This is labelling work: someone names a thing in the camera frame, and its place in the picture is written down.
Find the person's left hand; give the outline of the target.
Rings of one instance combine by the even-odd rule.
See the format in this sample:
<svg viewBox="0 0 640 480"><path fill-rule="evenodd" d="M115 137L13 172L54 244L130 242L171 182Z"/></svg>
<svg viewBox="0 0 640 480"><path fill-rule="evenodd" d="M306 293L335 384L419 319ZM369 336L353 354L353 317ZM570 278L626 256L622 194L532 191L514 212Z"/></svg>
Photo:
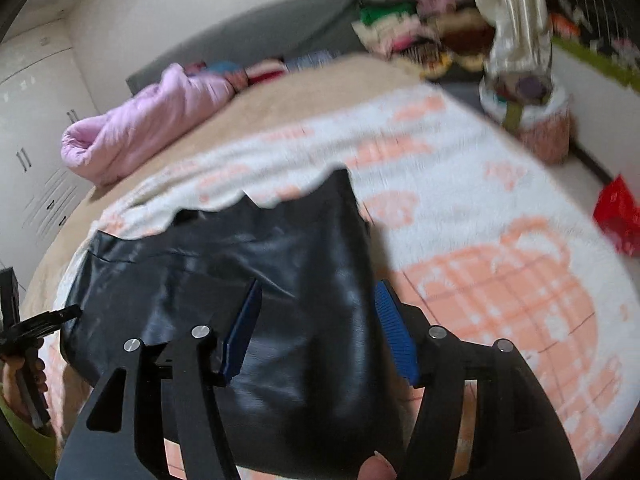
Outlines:
<svg viewBox="0 0 640 480"><path fill-rule="evenodd" d="M2 398L9 409L27 425L32 426L32 415L26 396L28 390L23 385L26 368L28 374L32 376L39 393L48 391L47 376L44 370L46 366L39 356L35 356L32 361L26 361L19 356L6 356L2 354Z"/></svg>

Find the person's right hand thumb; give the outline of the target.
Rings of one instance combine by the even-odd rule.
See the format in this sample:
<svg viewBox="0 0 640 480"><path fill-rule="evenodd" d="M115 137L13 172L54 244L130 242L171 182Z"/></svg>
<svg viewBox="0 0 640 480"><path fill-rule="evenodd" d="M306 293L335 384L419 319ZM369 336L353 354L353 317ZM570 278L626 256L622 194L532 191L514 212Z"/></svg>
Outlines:
<svg viewBox="0 0 640 480"><path fill-rule="evenodd" d="M390 462L375 451L360 466L357 480L395 480L396 477L396 471Z"/></svg>

